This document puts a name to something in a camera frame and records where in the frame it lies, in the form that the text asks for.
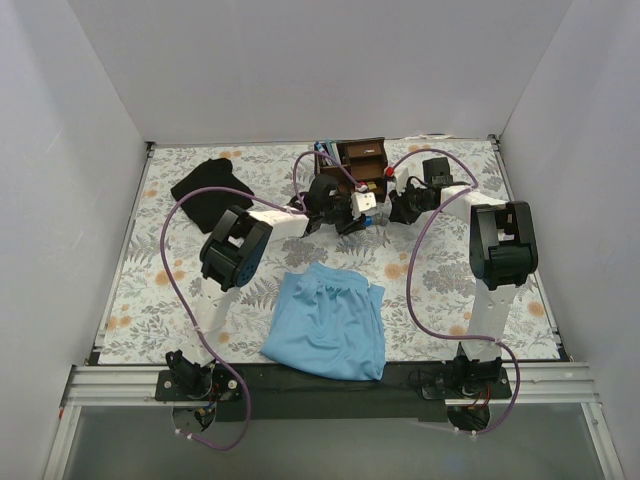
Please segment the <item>brown wooden desk organizer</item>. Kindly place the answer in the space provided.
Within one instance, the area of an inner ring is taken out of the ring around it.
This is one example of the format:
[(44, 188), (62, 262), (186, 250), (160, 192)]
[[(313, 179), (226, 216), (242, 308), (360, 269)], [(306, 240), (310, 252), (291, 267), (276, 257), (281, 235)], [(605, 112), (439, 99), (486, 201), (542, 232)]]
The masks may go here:
[(377, 188), (370, 191), (375, 194), (378, 203), (384, 203), (387, 198), (387, 181), (384, 178), (384, 170), (388, 167), (385, 138), (374, 137), (333, 142), (336, 144), (344, 169), (358, 183), (364, 183), (367, 186), (367, 182), (375, 182)]

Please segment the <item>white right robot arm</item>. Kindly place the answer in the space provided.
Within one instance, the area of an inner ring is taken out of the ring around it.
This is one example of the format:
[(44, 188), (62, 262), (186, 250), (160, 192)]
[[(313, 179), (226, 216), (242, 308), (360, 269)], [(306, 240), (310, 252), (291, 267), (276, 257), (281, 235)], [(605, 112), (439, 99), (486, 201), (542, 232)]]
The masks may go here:
[(469, 226), (469, 265), (476, 279), (467, 332), (459, 341), (445, 383), (464, 397), (475, 397), (500, 381), (503, 337), (511, 305), (519, 287), (538, 266), (538, 250), (531, 209), (524, 201), (503, 201), (477, 191), (477, 181), (453, 179), (449, 159), (422, 162), (424, 178), (404, 167), (389, 166), (384, 178), (394, 183), (389, 192), (390, 220), (411, 225), (429, 212), (458, 218)]

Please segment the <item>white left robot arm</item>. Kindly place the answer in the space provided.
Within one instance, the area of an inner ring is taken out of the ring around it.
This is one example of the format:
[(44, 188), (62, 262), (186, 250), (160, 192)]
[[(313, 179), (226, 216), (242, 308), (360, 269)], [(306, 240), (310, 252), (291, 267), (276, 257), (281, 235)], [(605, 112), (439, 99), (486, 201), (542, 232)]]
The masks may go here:
[(307, 191), (297, 190), (285, 205), (262, 203), (268, 207), (264, 211), (228, 207), (200, 251), (200, 296), (196, 308), (187, 310), (191, 332), (182, 347), (166, 355), (174, 384), (190, 399), (203, 399), (213, 390), (217, 357), (211, 352), (212, 338), (224, 326), (239, 290), (256, 274), (267, 246), (305, 237), (323, 224), (340, 234), (363, 229), (370, 224), (368, 212), (376, 207), (375, 195), (365, 184), (348, 193), (324, 174)]

